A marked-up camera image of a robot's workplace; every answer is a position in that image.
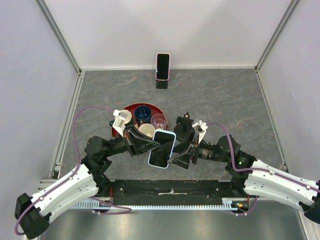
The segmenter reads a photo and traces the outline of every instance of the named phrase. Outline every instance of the blue mug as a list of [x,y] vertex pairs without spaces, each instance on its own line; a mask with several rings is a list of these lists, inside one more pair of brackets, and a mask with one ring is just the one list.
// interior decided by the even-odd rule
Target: blue mug
[[142,124],[150,124],[151,122],[151,108],[146,105],[138,106],[134,110],[134,116],[138,126]]

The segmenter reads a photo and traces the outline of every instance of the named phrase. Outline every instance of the white smartphone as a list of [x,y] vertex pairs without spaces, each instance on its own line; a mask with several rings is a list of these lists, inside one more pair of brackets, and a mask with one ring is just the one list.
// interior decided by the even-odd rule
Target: white smartphone
[[169,80],[170,54],[159,52],[156,55],[155,79],[158,81]]
[[176,134],[172,131],[157,129],[154,132],[153,140],[161,144],[162,148],[151,150],[149,154],[148,164],[153,167],[166,169],[171,158],[172,151],[176,142]]

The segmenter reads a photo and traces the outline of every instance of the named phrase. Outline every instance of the red tray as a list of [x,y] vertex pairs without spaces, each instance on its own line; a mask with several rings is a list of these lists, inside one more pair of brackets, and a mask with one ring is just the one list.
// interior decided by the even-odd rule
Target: red tray
[[[130,111],[130,113],[132,114],[133,125],[137,124],[137,120],[136,120],[136,117],[135,117],[135,110],[136,110],[137,107],[139,107],[141,105],[148,106],[151,109],[151,115],[152,116],[155,115],[155,114],[163,114],[163,115],[165,115],[165,113],[155,105],[152,105],[152,104],[149,104],[149,103],[145,103],[145,102],[134,103],[134,104],[131,104],[131,105],[126,106],[126,107],[123,108],[125,110]],[[167,123],[165,130],[168,130],[168,127],[169,127],[169,124]],[[112,127],[111,133],[112,133],[112,137],[115,137],[118,132]]]

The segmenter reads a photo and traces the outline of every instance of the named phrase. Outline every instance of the clear glass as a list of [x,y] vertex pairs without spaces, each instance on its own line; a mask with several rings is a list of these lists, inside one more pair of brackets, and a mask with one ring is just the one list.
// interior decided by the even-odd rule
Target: clear glass
[[154,126],[155,129],[166,130],[168,120],[165,115],[158,113],[152,116],[151,124]]

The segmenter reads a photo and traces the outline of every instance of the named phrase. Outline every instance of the white wall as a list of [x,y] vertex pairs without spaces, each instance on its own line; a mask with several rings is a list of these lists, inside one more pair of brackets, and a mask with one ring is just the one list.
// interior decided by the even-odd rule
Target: white wall
[[0,239],[15,236],[16,200],[47,178],[76,82],[34,0],[0,7]]
[[320,180],[320,1],[302,0],[260,71],[287,165]]
[[82,68],[255,66],[290,0],[46,0]]

